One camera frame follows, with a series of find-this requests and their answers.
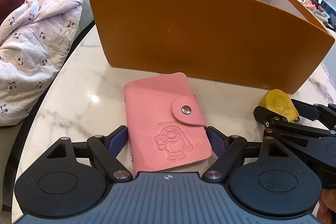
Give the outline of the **pink leather card holder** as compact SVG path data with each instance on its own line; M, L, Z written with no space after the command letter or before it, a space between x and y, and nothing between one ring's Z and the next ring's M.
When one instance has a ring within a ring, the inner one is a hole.
M207 123L184 73L136 80L127 83L123 93L134 174L211 156Z

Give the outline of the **white tv cabinet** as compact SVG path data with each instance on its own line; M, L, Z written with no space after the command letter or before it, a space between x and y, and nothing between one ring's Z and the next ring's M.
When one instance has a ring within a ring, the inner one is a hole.
M316 0L303 0L303 5L310 10L326 28L335 32L335 11L330 6L323 6Z

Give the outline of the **orange cardboard storage box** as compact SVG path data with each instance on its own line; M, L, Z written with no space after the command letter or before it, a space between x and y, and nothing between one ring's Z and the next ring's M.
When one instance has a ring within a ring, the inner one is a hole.
M110 65L295 93L335 39L297 0L89 0Z

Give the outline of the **white music-note quilt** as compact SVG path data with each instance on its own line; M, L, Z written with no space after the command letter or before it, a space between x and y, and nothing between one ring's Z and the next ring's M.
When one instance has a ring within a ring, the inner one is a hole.
M60 71L83 0L25 0L1 24L1 126L21 123Z

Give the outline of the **dark red cushion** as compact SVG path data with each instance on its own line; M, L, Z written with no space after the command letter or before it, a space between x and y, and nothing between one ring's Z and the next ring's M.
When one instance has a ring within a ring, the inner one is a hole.
M0 0L0 23L15 9L20 7L25 0Z

